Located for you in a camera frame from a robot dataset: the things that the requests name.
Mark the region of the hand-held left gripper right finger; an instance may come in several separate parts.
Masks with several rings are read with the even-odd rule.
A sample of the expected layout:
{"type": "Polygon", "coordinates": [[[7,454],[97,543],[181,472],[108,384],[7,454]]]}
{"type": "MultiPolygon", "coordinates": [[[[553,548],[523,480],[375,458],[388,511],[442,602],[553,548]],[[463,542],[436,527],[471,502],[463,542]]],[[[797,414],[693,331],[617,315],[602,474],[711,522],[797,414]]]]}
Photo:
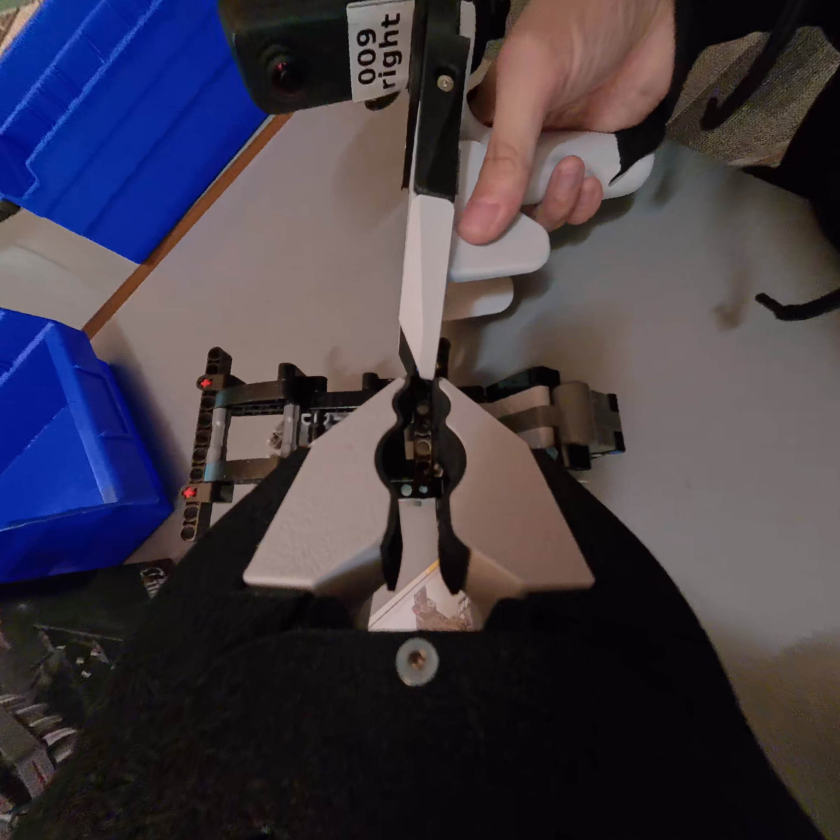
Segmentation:
{"type": "Polygon", "coordinates": [[[530,447],[446,379],[444,431],[464,452],[448,502],[455,548],[466,561],[438,549],[442,571],[465,593],[481,624],[501,601],[592,588],[595,578],[530,447]]]}

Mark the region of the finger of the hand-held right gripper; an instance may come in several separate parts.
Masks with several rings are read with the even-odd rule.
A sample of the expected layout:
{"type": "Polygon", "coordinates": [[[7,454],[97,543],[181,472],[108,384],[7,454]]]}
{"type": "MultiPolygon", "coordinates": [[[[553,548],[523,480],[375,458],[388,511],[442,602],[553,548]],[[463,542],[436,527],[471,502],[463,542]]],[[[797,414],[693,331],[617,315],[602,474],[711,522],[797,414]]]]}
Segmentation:
{"type": "Polygon", "coordinates": [[[436,375],[454,220],[447,199],[409,193],[398,321],[426,381],[436,375]]]}

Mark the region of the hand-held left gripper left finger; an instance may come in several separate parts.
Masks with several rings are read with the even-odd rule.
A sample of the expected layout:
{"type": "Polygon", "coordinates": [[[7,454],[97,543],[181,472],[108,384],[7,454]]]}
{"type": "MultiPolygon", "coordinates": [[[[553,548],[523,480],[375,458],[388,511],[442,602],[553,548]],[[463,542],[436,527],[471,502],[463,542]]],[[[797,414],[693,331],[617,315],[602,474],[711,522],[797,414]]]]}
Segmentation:
{"type": "Polygon", "coordinates": [[[375,463],[397,423],[397,378],[308,449],[297,476],[244,572],[258,589],[372,595],[385,583],[382,545],[392,491],[375,463]]]}

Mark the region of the black brick-built toy chassis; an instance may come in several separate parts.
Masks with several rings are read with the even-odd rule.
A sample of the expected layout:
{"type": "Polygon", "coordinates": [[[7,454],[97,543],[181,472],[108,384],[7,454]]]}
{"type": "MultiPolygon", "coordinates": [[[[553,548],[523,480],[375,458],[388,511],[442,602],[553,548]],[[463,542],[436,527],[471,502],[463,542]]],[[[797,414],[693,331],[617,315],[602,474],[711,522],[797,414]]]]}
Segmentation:
{"type": "MultiPolygon", "coordinates": [[[[306,375],[288,363],[279,365],[274,381],[245,383],[232,374],[232,363],[226,351],[212,348],[196,381],[202,398],[191,471],[181,489],[184,543],[194,543],[210,529],[214,506],[232,503],[237,486],[260,483],[282,459],[311,447],[391,383],[365,372],[359,390],[331,391],[326,377],[306,375]],[[269,438],[270,455],[229,460],[231,421],[259,416],[279,419],[269,438]]],[[[553,368],[533,366],[460,390],[531,449],[547,451],[571,471],[589,471],[596,459],[627,450],[616,394],[565,380],[553,368]]]]}

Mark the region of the white desk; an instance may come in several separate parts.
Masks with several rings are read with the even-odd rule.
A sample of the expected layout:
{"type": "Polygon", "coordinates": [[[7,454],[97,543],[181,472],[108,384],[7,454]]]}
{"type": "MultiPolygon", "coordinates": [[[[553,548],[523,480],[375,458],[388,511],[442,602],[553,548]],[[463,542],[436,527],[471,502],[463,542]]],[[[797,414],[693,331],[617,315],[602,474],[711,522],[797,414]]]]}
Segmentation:
{"type": "MultiPolygon", "coordinates": [[[[279,362],[356,386],[399,373],[406,103],[292,117],[162,262],[86,324],[173,488],[209,348],[247,382],[279,362]]],[[[632,196],[552,237],[495,318],[457,322],[452,375],[534,364],[614,392],[624,455],[584,483],[705,625],[751,725],[838,838],[838,314],[754,301],[838,288],[799,198],[667,143],[632,196]]]]}

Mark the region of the person's right hand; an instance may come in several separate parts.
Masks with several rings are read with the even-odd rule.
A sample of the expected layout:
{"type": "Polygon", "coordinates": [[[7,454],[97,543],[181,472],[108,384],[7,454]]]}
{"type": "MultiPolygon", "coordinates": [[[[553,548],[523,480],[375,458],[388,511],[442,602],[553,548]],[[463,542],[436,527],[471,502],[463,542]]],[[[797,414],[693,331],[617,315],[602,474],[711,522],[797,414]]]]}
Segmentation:
{"type": "Polygon", "coordinates": [[[460,237],[484,245],[508,228],[542,131],[615,133],[644,121],[668,94],[675,53],[674,2],[529,2],[469,99],[490,137],[460,237]]]}

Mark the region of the white instruction booklet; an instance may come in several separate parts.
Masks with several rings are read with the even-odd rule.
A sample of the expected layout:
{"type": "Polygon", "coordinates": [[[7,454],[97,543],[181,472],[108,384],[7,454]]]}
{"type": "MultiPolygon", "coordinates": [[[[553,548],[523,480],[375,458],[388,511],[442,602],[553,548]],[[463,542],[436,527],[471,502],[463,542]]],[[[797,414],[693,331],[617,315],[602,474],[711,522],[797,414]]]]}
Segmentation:
{"type": "Polygon", "coordinates": [[[436,560],[372,611],[367,627],[373,632],[474,632],[480,620],[466,593],[449,590],[436,560]]]}

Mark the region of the blue plastic bin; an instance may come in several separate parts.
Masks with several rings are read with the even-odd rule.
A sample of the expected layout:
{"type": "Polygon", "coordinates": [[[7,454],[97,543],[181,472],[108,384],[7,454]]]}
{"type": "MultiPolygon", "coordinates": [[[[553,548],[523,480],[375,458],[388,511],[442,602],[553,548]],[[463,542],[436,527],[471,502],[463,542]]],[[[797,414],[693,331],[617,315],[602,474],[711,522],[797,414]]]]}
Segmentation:
{"type": "Polygon", "coordinates": [[[1,310],[1,582],[122,564],[171,513],[87,335],[1,310]]]}
{"type": "Polygon", "coordinates": [[[43,2],[2,55],[2,198],[139,264],[265,119],[216,2],[43,2]]]}

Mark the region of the black toy box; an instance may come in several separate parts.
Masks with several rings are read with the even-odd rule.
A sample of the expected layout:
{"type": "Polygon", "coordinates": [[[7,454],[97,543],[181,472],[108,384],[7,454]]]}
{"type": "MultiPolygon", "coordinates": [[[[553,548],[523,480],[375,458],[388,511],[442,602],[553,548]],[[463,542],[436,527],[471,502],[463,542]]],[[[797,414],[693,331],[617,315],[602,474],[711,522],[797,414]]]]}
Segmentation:
{"type": "Polygon", "coordinates": [[[3,584],[1,824],[10,838],[66,764],[171,559],[3,584]]]}

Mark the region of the black drawstring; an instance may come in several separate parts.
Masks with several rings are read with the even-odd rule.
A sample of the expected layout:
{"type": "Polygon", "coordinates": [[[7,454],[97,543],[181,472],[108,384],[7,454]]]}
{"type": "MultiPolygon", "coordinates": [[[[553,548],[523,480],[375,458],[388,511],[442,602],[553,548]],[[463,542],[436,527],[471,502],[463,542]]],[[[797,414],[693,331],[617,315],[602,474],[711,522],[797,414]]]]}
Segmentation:
{"type": "Polygon", "coordinates": [[[811,301],[783,304],[765,293],[756,295],[755,302],[783,322],[802,322],[820,318],[839,310],[839,289],[828,292],[811,301]]]}

